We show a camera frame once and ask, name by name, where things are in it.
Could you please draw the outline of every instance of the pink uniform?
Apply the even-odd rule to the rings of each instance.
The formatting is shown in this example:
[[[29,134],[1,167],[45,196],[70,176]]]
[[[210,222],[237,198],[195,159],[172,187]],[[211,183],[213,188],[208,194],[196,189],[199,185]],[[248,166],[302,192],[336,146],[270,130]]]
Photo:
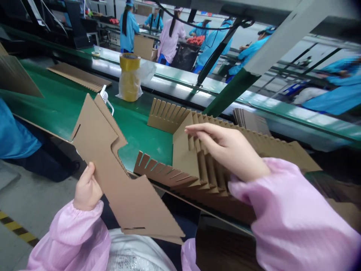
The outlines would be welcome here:
[[[185,38],[184,24],[178,20],[176,20],[176,23],[174,24],[172,37],[169,37],[169,29],[171,24],[172,19],[169,19],[165,22],[161,36],[159,38],[161,45],[158,49],[158,58],[161,54],[163,54],[168,63],[172,63],[173,58],[176,55],[178,38]]]
[[[294,164],[265,158],[271,175],[251,183],[236,178],[229,190],[253,205],[252,231],[257,261],[266,271],[349,271],[361,249],[352,229]],[[70,202],[55,216],[50,231],[30,254],[27,270],[105,271],[111,238],[100,219],[103,203],[92,211]],[[183,270],[191,270],[182,258]]]

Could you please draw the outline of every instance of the red items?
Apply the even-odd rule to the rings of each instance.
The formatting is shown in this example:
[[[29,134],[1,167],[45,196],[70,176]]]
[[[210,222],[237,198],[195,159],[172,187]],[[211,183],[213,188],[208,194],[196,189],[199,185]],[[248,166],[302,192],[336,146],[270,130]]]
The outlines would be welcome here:
[[[187,43],[191,45],[201,46],[206,36],[192,37],[187,39]]]
[[[119,24],[118,19],[115,19],[115,18],[110,19],[109,22],[110,22],[111,24]]]

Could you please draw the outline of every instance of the yellow tape roll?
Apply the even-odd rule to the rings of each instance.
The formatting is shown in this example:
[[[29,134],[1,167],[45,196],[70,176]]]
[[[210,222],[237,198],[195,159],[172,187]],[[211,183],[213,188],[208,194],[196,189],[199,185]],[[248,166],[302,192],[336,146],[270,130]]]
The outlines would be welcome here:
[[[140,57],[132,53],[121,53],[119,56],[122,71],[130,72],[140,67]]]
[[[138,98],[140,80],[133,71],[140,68],[140,57],[132,53],[121,53],[119,61],[121,67],[119,84],[122,97],[128,102],[134,102]]]

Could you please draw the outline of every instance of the blue uniform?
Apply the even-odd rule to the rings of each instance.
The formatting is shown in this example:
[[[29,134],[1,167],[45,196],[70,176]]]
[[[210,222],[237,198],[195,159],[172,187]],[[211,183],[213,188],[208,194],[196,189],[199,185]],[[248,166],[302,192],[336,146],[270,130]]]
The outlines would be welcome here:
[[[147,20],[145,21],[145,25],[149,24],[150,26],[150,21],[152,20],[152,14],[149,14]],[[152,24],[152,28],[157,28],[157,25],[158,25],[158,20],[159,20],[159,29],[160,30],[163,30],[163,20],[161,17],[159,17],[159,13],[157,14],[157,17],[154,18],[154,15],[153,15],[153,24]]]
[[[139,25],[137,24],[134,14],[128,11],[127,15],[127,35],[122,32],[123,26],[123,15],[120,17],[120,49],[125,49],[129,52],[134,51],[134,33],[139,33]]]
[[[340,71],[347,70],[351,76],[355,75],[360,67],[361,64],[356,65],[350,65],[351,62],[357,60],[358,58],[352,57],[352,58],[344,58],[339,61],[336,61],[322,69],[322,71],[328,72],[328,73],[339,73]]]
[[[240,65],[234,66],[229,69],[228,73],[230,75],[236,75],[243,67],[250,61],[250,59],[257,53],[257,51],[266,43],[266,41],[270,38],[270,36],[265,37],[262,40],[256,41],[253,43],[250,47],[248,47],[246,50],[242,51],[238,55],[238,59],[242,60],[242,63]]]
[[[229,25],[225,24],[222,25],[220,28],[228,28]],[[193,71],[194,73],[197,73],[199,70],[201,70],[204,65],[207,63],[208,59],[211,57],[213,52],[216,50],[218,45],[224,40],[225,36],[227,35],[229,29],[225,30],[218,30],[218,31],[212,31],[212,33],[209,34],[209,36],[206,37],[206,40],[203,42],[202,46],[204,46],[203,53],[201,53],[196,62],[196,68]],[[222,54],[225,55],[229,52],[231,48],[233,37],[230,39],[230,41],[227,43],[226,47],[224,48]],[[209,74],[211,74],[215,67],[217,66],[217,62],[219,59],[217,59],[216,63],[213,65],[212,69],[210,70]]]
[[[189,32],[189,36],[191,36],[193,33],[196,34],[196,37],[199,36],[208,36],[209,30],[206,29],[200,29],[200,28],[193,28],[191,32]]]
[[[333,76],[329,80],[340,87],[308,100],[302,106],[314,111],[340,115],[361,104],[361,76],[343,79]]]
[[[27,158],[40,147],[40,141],[14,119],[10,109],[0,98],[0,159]]]

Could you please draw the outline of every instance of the black trash bag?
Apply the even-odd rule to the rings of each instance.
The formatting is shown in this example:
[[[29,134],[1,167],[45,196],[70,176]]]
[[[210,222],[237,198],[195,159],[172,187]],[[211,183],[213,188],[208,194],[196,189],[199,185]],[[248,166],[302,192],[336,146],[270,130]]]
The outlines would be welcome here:
[[[185,44],[180,45],[180,48],[177,51],[170,66],[180,70],[191,72],[197,59],[198,52],[199,47],[186,46]]]

